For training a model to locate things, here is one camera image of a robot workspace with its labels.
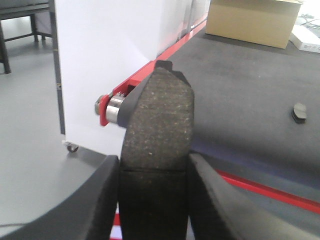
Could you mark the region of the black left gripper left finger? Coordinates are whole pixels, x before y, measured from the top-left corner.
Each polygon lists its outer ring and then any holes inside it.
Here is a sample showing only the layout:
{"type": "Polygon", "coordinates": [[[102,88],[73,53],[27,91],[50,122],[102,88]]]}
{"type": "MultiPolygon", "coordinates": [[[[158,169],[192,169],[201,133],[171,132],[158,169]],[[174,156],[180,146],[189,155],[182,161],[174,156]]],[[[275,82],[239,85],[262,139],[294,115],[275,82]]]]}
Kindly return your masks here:
{"type": "Polygon", "coordinates": [[[72,195],[4,240],[108,240],[117,208],[119,159],[108,155],[72,195]]]}

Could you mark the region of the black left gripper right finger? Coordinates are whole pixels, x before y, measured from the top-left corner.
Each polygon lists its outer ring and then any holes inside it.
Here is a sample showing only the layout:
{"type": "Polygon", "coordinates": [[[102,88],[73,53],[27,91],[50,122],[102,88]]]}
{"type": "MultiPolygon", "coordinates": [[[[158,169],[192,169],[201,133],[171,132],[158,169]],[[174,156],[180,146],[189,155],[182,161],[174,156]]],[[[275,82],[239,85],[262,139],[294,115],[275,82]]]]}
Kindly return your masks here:
{"type": "Polygon", "coordinates": [[[229,184],[199,154],[189,155],[188,204],[197,240],[318,240],[320,216],[229,184]]]}

